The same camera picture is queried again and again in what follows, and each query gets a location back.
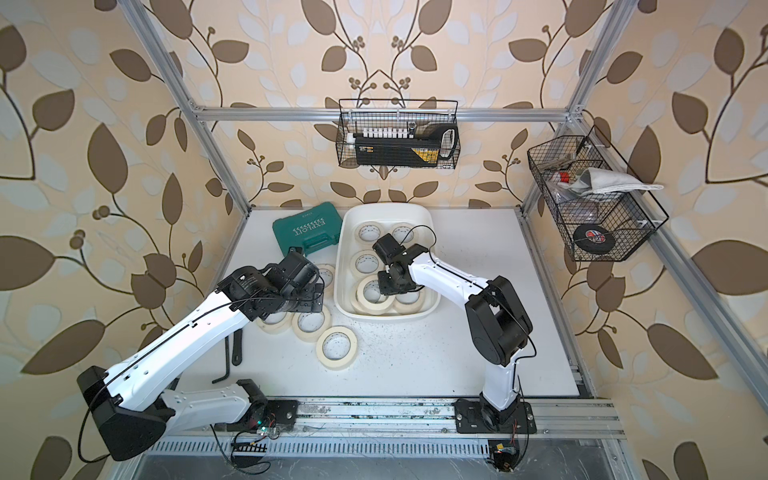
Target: wallpaper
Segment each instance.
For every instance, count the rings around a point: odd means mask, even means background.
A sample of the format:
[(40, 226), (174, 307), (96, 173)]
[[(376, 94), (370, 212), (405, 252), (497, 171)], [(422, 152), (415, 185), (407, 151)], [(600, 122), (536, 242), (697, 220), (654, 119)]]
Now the wallpaper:
[[(669, 228), (765, 348), (768, 7), (644, 1), (585, 115), (658, 197)], [(768, 419), (649, 245), (575, 263), (531, 215), (597, 394), (650, 480), (763, 478)]]
[(669, 228), (763, 351), (767, 36), (765, 2), (658, 2), (632, 18), (585, 114), (665, 186)]
[(215, 107), (326, 97), (563, 107), (606, 0), (145, 0), (188, 90)]
[(764, 478), (768, 418), (651, 247), (575, 263), (549, 210), (530, 218), (595, 395), (648, 480)]
[[(78, 374), (186, 316), (241, 219), (114, 7), (0, 2), (4, 478), (109, 469), (77, 457)], [(83, 451), (105, 453), (91, 421)]]
[[(532, 183), (525, 152), (549, 140), (546, 123), (459, 124), (456, 169), (341, 168), (336, 125), (219, 122), (214, 132), (255, 207), (337, 207), (412, 202), (427, 207), (504, 207), (522, 203)], [(212, 179), (211, 194), (218, 193)]]

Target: masking tape roll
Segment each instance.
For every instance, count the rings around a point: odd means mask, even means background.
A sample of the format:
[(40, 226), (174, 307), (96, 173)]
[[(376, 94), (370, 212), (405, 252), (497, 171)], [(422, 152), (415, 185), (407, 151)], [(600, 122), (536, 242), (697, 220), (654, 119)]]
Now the masking tape roll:
[(259, 327), (261, 327), (261, 329), (263, 331), (265, 331), (267, 333), (271, 333), (271, 334), (274, 335), (276, 333), (280, 333), (280, 332), (284, 331), (285, 329), (287, 329), (290, 326), (291, 319), (293, 318), (293, 314), (291, 312), (278, 312), (278, 313), (273, 313), (272, 315), (281, 315), (281, 314), (284, 315), (284, 317), (282, 319), (278, 320), (275, 323), (264, 322), (259, 317), (256, 317), (254, 322), (256, 322), (256, 324)]
[(381, 224), (376, 222), (363, 222), (355, 229), (355, 240), (363, 245), (373, 245), (386, 232)]
[(293, 314), (293, 319), (291, 320), (291, 326), (293, 327), (293, 332), (297, 337), (299, 337), (299, 340), (303, 340), (305, 342), (315, 342), (323, 334), (323, 332), (331, 327), (331, 312), (325, 305), (323, 305), (323, 323), (317, 330), (313, 330), (312, 332), (306, 332), (302, 330), (301, 326), (299, 325), (299, 321), (308, 315), (316, 315), (316, 313), (295, 312)]
[(327, 263), (320, 263), (316, 266), (320, 271), (320, 276), (326, 283), (326, 287), (323, 290), (323, 293), (325, 295), (333, 295), (333, 281), (336, 280), (336, 269), (333, 268), (333, 265), (329, 265)]
[(420, 238), (419, 230), (424, 228), (424, 227), (421, 227), (421, 228), (413, 228), (413, 227), (414, 225), (411, 225), (410, 223), (397, 223), (392, 226), (392, 230), (390, 231), (390, 233), (395, 238), (395, 240), (397, 240), (403, 246), (410, 246), (413, 243), (419, 242), (419, 238)]
[[(339, 333), (349, 339), (349, 351), (340, 359), (330, 359), (323, 351), (326, 340), (328, 340), (334, 333)], [(354, 362), (357, 357), (357, 336), (352, 330), (345, 326), (332, 326), (323, 332), (317, 339), (315, 353), (317, 354), (317, 359), (320, 363), (322, 363), (328, 370), (345, 369), (350, 363)]]
[[(413, 294), (418, 295), (415, 302), (412, 303), (403, 303), (400, 301), (400, 298), (412, 296)], [(426, 295), (424, 294), (424, 290), (419, 290), (418, 292), (409, 292), (409, 293), (401, 293), (400, 295), (395, 295), (395, 311), (397, 313), (402, 313), (403, 315), (409, 315), (411, 313), (417, 313), (422, 309), (422, 306), (424, 306), (424, 297)]]
[(350, 270), (357, 278), (364, 278), (381, 270), (382, 261), (373, 250), (361, 250), (352, 255)]
[(373, 288), (374, 291), (378, 293), (379, 292), (379, 276), (371, 275), (362, 279), (360, 281), (360, 284), (357, 286), (357, 291), (356, 291), (358, 303), (364, 310), (370, 312), (372, 315), (379, 315), (381, 313), (384, 313), (386, 310), (389, 310), (389, 308), (395, 302), (394, 295), (383, 296), (381, 293), (379, 293), (378, 302), (376, 303), (371, 302), (366, 298), (366, 295), (365, 295), (366, 287)]

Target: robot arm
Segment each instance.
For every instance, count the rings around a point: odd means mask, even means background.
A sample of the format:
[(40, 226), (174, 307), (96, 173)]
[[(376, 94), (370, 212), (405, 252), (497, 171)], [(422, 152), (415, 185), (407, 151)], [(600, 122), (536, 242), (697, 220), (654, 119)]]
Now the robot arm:
[(422, 245), (406, 249), (391, 234), (380, 238), (374, 251), (387, 266), (379, 272), (383, 295), (412, 292), (427, 286), (464, 307), (472, 343), (490, 363), (485, 369), (482, 398), (499, 412), (516, 399), (515, 366), (533, 330), (512, 284), (503, 276), (487, 280), (442, 262)]
[(106, 370), (85, 370), (78, 385), (113, 458), (132, 458), (166, 433), (258, 417), (266, 397), (251, 380), (204, 392), (166, 387), (222, 338), (257, 317), (322, 311), (323, 285), (314, 280), (317, 273), (298, 249), (262, 270), (244, 266), (132, 357)]

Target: wire basket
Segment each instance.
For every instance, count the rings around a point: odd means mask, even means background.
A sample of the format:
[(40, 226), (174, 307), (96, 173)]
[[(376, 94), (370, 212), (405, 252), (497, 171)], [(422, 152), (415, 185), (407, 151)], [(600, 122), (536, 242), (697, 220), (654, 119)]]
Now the wire basket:
[[(594, 127), (586, 136), (564, 135), (533, 147), (528, 150), (528, 165), (571, 258), (621, 262), (669, 220), (669, 215), (650, 191), (585, 194), (557, 201), (553, 182), (572, 184), (588, 167), (611, 170), (598, 148), (605, 147), (601, 143), (604, 136), (593, 133)], [(573, 157), (566, 163), (554, 164), (569, 154)], [(618, 156), (627, 164), (621, 154)], [(628, 164), (627, 173), (637, 176)], [(644, 209), (638, 201), (640, 195), (653, 199), (657, 212)]]
[(457, 109), (454, 100), (341, 99), (339, 166), (456, 168)]

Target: black tape roll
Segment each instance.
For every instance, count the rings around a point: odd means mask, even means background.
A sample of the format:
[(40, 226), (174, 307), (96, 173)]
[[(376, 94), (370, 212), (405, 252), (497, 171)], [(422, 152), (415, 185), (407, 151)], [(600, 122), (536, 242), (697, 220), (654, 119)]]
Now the black tape roll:
[(585, 223), (574, 232), (574, 242), (583, 251), (593, 255), (605, 255), (616, 246), (616, 238), (600, 225)]

